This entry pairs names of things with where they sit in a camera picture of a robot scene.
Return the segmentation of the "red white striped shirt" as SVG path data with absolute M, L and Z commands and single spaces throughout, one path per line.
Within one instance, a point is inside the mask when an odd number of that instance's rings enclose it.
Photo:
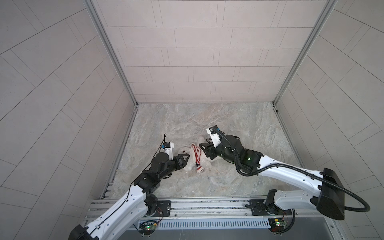
M 202 150 L 201 150 L 201 148 L 199 146 L 197 146 L 194 143 L 191 144 L 191 148 L 194 151 L 195 163 L 196 163 L 196 171 L 197 171 L 197 173 L 202 173 L 204 171 L 204 168 L 201 165 Z

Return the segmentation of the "white plush teddy bear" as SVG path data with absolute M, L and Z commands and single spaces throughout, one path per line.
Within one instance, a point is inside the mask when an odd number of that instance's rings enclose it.
M 207 143 L 204 136 L 199 136 L 196 143 L 191 143 L 189 146 L 182 147 L 179 154 L 189 154 L 190 158 L 187 165 L 183 168 L 185 172 L 196 171 L 202 173 L 204 170 L 210 171 L 213 167 L 214 160 L 207 158 L 199 144 Z

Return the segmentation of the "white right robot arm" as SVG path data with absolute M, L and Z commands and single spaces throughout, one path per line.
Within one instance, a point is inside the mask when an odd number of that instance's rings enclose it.
M 229 163 L 239 159 L 240 172 L 270 177 L 298 188 L 296 191 L 269 190 L 267 198 L 261 206 L 256 208 L 272 215 L 282 215 L 285 211 L 294 209 L 317 210 L 322 215 L 334 219 L 345 219 L 345 194 L 335 188 L 340 181 L 336 173 L 325 169 L 323 172 L 298 168 L 270 158 L 260 152 L 246 149 L 238 137 L 228 135 L 221 139 L 214 135 L 214 139 L 207 139 L 199 144 L 207 158 L 214 160 L 220 157 Z

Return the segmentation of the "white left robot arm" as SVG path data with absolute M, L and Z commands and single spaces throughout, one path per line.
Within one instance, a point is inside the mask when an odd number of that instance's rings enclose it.
M 186 167 L 189 158 L 187 153 L 174 157 L 167 153 L 156 154 L 150 168 L 133 181 L 123 197 L 87 226 L 77 225 L 68 239 L 117 240 L 139 219 L 155 212 L 158 199 L 154 191 L 159 188 L 162 179 Z

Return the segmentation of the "left green circuit board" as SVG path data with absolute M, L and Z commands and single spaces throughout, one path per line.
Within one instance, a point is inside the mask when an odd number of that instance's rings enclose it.
M 145 221 L 140 223 L 139 225 L 139 232 L 144 236 L 149 236 L 155 232 L 157 229 L 158 222 L 157 221 Z

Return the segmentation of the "green circuit board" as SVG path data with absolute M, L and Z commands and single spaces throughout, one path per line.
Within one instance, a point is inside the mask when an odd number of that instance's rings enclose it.
M 287 226 L 287 223 L 283 219 L 270 218 L 270 219 L 268 219 L 268 221 L 270 224 L 269 230 L 272 233 L 282 232 L 285 229 L 285 227 Z
M 157 229 L 158 222 L 157 221 L 145 221 L 140 223 L 139 225 L 139 232 L 144 236 L 149 236 L 155 232 Z

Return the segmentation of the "right green circuit board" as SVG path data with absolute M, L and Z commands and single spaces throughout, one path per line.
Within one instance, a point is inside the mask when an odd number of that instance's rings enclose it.
M 268 221 L 270 224 L 269 230 L 272 233 L 282 232 L 285 229 L 285 227 L 287 226 L 287 223 L 283 219 L 270 218 L 270 219 L 268 219 Z

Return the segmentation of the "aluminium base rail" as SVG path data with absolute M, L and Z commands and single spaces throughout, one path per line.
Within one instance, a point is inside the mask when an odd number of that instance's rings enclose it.
M 97 200 L 87 214 L 87 225 L 100 217 L 118 200 Z M 283 219 L 287 226 L 305 220 L 327 222 L 327 218 L 309 209 L 285 211 L 272 215 L 256 207 L 264 203 L 262 197 L 240 198 L 170 198 L 159 199 L 152 215 L 145 215 L 126 231 L 139 230 L 145 221 L 157 221 L 156 230 L 208 230 L 208 229 L 269 229 L 268 219 Z

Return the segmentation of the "aluminium corner post left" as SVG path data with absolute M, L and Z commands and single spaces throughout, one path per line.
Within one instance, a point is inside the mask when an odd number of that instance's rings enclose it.
M 111 59 L 111 62 L 117 71 L 117 74 L 121 78 L 123 85 L 125 86 L 126 90 L 128 91 L 128 94 L 129 94 L 131 100 L 133 101 L 135 108 L 137 108 L 138 102 L 134 96 L 134 93 L 133 93 L 131 87 L 129 86 L 129 82 L 128 82 L 126 75 L 122 69 L 122 66 L 121 66 L 121 64 L 117 58 L 116 52 L 115 52 L 115 50 L 114 50 L 114 48 L 110 42 L 110 39 L 109 39 L 108 34 L 107 34 L 107 32 L 103 26 L 101 18 L 99 16 L 99 14 L 97 13 L 95 4 L 91 0 L 84 0 L 84 5 L 85 5 L 85 7 L 86 7 L 86 9 L 90 15 L 90 18 L 91 18 L 99 36 L 100 36 L 100 38 L 101 38 L 101 41 L 102 41 L 104 47 L 106 48 L 106 51 L 107 51 L 107 53 Z

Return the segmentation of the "aluminium corner post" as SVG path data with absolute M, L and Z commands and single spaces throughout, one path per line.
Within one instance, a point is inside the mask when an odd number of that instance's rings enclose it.
M 138 102 L 134 96 L 134 93 L 133 93 L 131 87 L 129 86 L 129 82 L 128 82 L 126 75 L 122 69 L 122 66 L 121 66 L 121 64 L 117 58 L 116 52 L 115 52 L 115 50 L 114 50 L 114 48 L 110 42 L 110 39 L 109 39 L 108 34 L 107 34 L 107 32 L 103 26 L 101 18 L 99 16 L 99 14 L 97 13 L 95 4 L 91 0 L 84 0 L 84 5 L 85 5 L 85 7 L 86 7 L 86 9 L 90 15 L 90 18 L 91 18 L 99 36 L 100 36 L 100 38 L 101 38 L 101 41 L 102 41 L 104 47 L 106 48 L 106 51 L 107 51 L 107 53 L 111 59 L 111 62 L 117 71 L 117 74 L 121 78 L 123 85 L 125 86 L 126 90 L 128 91 L 128 94 L 129 94 L 131 100 L 133 101 L 135 108 L 137 108 Z
M 272 101 L 274 108 L 277 108 L 277 104 L 278 104 L 279 100 L 282 98 L 285 90 L 287 89 L 291 80 L 295 76 L 300 65 L 304 61 L 304 58 L 307 56 L 309 50 L 311 49 L 312 45 L 314 44 L 317 36 L 321 32 L 324 24 L 326 23 L 327 19 L 329 18 L 330 14 L 332 13 L 332 10 L 334 9 L 337 2 L 338 2 L 338 0 L 326 1 L 326 4 L 325 4 L 324 8 L 322 9 L 317 21 L 315 22 L 315 25 L 312 28 L 307 40 L 305 41 L 304 46 L 302 47 L 301 51 L 299 52 L 298 57 L 296 58 L 293 66 L 291 67 L 285 81 L 283 82 L 281 89 L 279 90 L 275 99 Z

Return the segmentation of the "aluminium corner post right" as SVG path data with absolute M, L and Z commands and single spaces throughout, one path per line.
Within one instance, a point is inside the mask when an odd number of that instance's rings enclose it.
M 330 14 L 332 13 L 332 10 L 334 9 L 337 2 L 338 2 L 338 0 L 326 1 L 326 4 L 325 4 L 324 8 L 322 9 L 317 21 L 315 22 L 315 25 L 312 28 L 307 40 L 305 41 L 304 46 L 302 47 L 301 51 L 299 52 L 298 57 L 296 58 L 293 66 L 291 67 L 285 81 L 283 82 L 281 89 L 279 90 L 275 99 L 272 101 L 274 108 L 277 108 L 277 104 L 278 104 L 279 100 L 282 98 L 285 90 L 287 89 L 291 80 L 295 76 L 300 65 L 304 61 L 304 58 L 307 56 L 309 50 L 311 49 L 312 45 L 314 44 L 317 36 L 321 32 L 324 24 L 326 23 L 327 19 L 329 18 Z

